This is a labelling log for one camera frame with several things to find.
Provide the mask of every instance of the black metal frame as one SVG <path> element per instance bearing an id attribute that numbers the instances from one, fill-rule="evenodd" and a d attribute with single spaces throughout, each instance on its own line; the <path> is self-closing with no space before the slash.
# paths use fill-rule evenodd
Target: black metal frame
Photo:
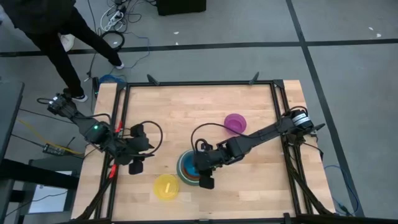
<path id="1" fill-rule="evenodd" d="M 129 94 L 130 94 L 130 89 L 133 87 L 145 87 L 145 86 L 203 86 L 203 85 L 248 85 L 250 81 L 210 81 L 210 82 L 160 82 L 160 83 L 127 83 L 125 86 L 123 84 L 118 84 L 117 87 L 117 92 L 115 96 L 115 102 L 113 106 L 113 112 L 112 112 L 112 121 L 111 124 L 112 126 L 115 125 L 116 122 L 116 115 L 118 113 L 118 105 L 119 105 L 119 98 L 121 94 L 122 87 L 126 87 L 125 91 L 125 97 L 124 97 L 124 102 L 123 102 L 123 110 L 122 110 L 122 116 L 121 116 L 121 122 L 123 124 L 123 127 L 126 122 L 126 116 L 127 116 L 127 109 L 128 109 L 128 103 L 129 103 Z M 269 85 L 271 88 L 271 95 L 272 95 L 272 100 L 274 102 L 274 108 L 275 108 L 275 113 L 277 116 L 277 119 L 280 119 L 281 113 L 280 113 L 280 108 L 279 108 L 279 102 L 278 102 L 278 97 L 277 97 L 277 88 L 280 90 L 280 95 L 282 97 L 282 102 L 285 111 L 289 109 L 289 104 L 287 101 L 287 96 L 284 88 L 284 83 L 283 80 L 256 80 L 254 83 L 252 82 L 251 84 L 253 85 Z M 285 161 L 290 160 L 289 157 L 289 148 L 287 147 L 287 140 L 284 138 L 281 138 L 282 141 L 282 148 L 284 151 L 284 157 Z M 295 157 L 299 157 L 299 152 L 298 150 L 294 150 Z M 109 166 L 109 155 L 105 155 L 104 163 L 103 163 L 103 170 L 101 173 L 101 183 L 105 180 L 106 174 L 108 173 L 108 166 Z M 305 181 L 305 175 L 303 173 L 302 169 L 302 162 L 300 159 L 296 160 L 297 163 L 297 172 L 299 175 L 303 178 Z M 299 203 L 299 196 L 297 195 L 297 188 L 296 184 L 294 181 L 294 178 L 292 175 L 288 173 L 289 176 L 289 185 L 292 193 L 292 200 L 293 200 L 293 205 L 294 205 L 294 211 L 296 215 L 302 214 L 301 208 L 300 208 L 300 203 Z M 114 196 L 116 193 L 116 183 L 117 183 L 117 177 L 118 177 L 118 167 L 116 168 L 116 173 L 114 180 L 111 184 L 111 190 L 109 194 L 109 201 L 108 201 L 108 210 L 106 214 L 106 218 L 112 219 L 113 215 L 113 207 L 114 207 Z M 307 209 L 307 212 L 309 214 L 312 214 L 312 206 L 304 195 L 305 199 L 305 206 Z M 95 218 L 100 218 L 101 216 L 101 207 L 102 203 L 100 203 L 96 209 L 95 213 Z M 209 220 L 164 220 L 164 221 L 128 221 L 128 222 L 113 222 L 113 223 L 193 223 L 193 222 L 208 222 Z M 212 223 L 281 223 L 284 222 L 284 218 L 249 218 L 249 219 L 234 219 L 234 220 L 211 220 Z"/>

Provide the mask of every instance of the yellow bowl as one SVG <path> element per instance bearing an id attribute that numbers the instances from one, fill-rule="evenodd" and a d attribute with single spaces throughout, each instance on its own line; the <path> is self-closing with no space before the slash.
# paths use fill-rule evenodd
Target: yellow bowl
<path id="1" fill-rule="evenodd" d="M 162 200 L 172 200 L 178 194 L 178 180 L 173 175 L 162 174 L 155 180 L 155 195 Z"/>

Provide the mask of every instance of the red clip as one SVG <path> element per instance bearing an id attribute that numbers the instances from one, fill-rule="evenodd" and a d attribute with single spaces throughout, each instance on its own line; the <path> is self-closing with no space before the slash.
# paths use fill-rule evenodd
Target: red clip
<path id="1" fill-rule="evenodd" d="M 117 130 L 115 131 L 116 133 L 119 133 L 122 130 L 122 121 L 119 122 L 119 126 L 117 128 Z"/>
<path id="2" fill-rule="evenodd" d="M 109 178 L 113 178 L 115 172 L 116 172 L 116 164 L 113 164 L 111 173 L 109 174 Z"/>

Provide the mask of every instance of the yellow cable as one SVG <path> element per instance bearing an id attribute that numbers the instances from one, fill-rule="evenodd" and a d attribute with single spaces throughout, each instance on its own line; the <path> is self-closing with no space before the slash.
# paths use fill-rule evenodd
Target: yellow cable
<path id="1" fill-rule="evenodd" d="M 31 126 L 30 124 L 28 124 L 28 123 L 26 123 L 25 121 L 22 121 L 22 120 L 20 120 L 20 119 L 17 119 L 17 121 L 19 121 L 19 122 L 21 122 L 23 125 L 25 125 L 25 126 L 26 126 L 30 131 L 32 131 L 41 141 L 45 142 L 46 144 L 49 144 L 49 145 L 54 146 L 54 147 L 58 147 L 58 148 L 60 148 L 60 149 L 63 149 L 63 150 L 65 150 L 65 151 L 68 151 L 68 152 L 73 153 L 73 154 L 78 154 L 78 155 L 79 155 L 79 154 L 82 154 L 82 153 L 80 153 L 80 152 L 73 151 L 73 150 L 71 150 L 71 149 L 68 149 L 67 147 L 59 146 L 59 145 L 57 145 L 57 144 L 54 144 L 54 143 L 52 143 L 52 142 L 50 142 L 50 141 L 44 139 L 43 136 L 41 136 L 41 135 L 39 134 L 39 132 L 37 132 L 37 131 L 35 130 L 35 128 L 33 128 L 33 126 Z"/>

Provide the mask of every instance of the person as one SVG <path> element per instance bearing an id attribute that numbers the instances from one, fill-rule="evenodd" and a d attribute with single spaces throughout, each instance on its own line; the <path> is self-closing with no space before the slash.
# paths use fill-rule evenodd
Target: person
<path id="1" fill-rule="evenodd" d="M 116 69 L 124 68 L 118 53 L 92 31 L 74 7 L 75 0 L 0 0 L 14 26 L 50 59 L 68 88 L 72 98 L 85 102 L 78 75 L 63 48 L 58 33 L 67 32 L 90 45 L 108 59 Z"/>

